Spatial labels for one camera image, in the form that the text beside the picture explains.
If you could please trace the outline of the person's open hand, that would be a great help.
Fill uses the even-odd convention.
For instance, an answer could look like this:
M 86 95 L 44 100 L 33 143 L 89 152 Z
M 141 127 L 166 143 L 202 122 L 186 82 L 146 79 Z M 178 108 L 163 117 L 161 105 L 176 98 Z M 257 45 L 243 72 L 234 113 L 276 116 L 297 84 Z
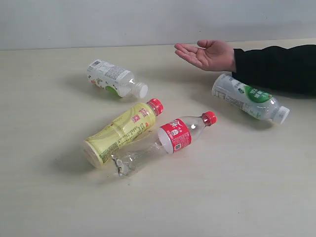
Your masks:
M 175 54 L 204 71 L 235 72 L 235 52 L 233 47 L 220 40 L 199 40 L 197 46 L 177 43 Z

